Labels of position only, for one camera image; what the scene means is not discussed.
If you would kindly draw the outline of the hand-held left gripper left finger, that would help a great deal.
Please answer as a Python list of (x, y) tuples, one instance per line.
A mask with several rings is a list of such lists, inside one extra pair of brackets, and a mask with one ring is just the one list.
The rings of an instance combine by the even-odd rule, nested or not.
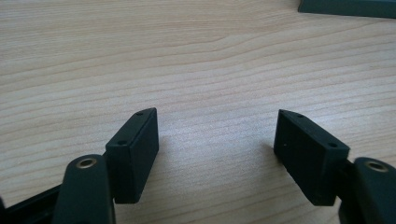
[(157, 109), (134, 113), (107, 142), (105, 159), (115, 203), (138, 203), (159, 151)]

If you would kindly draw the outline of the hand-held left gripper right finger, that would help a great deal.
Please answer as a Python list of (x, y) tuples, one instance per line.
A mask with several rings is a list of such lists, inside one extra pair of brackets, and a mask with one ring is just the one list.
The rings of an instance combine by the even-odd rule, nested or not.
[(331, 206), (337, 170), (350, 148), (308, 117), (280, 109), (274, 152), (313, 205)]

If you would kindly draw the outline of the dark flat tray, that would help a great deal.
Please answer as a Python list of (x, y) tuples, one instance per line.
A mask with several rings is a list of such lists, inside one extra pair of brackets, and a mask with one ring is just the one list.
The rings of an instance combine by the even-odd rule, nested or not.
[(396, 0), (301, 0), (298, 11), (396, 19)]

